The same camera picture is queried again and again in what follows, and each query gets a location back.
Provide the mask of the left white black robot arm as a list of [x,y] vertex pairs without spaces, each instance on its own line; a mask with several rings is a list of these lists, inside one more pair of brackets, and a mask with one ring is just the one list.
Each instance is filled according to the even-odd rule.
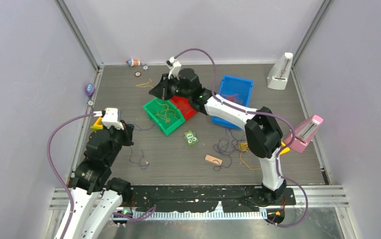
[[96,239],[114,210],[132,200],[130,182],[110,178],[111,166],[124,146],[132,146],[133,127],[104,127],[91,133],[84,160],[69,182],[72,199],[55,235],[57,239]]

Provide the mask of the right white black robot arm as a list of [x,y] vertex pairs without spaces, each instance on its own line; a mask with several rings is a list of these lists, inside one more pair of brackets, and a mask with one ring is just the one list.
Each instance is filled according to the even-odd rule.
[[195,111],[224,119],[244,130],[249,150],[260,162],[265,201],[277,204],[283,198],[286,188],[280,162],[283,132],[269,108],[257,110],[225,99],[203,87],[191,68],[180,70],[176,76],[163,74],[149,94],[161,100],[186,98]]

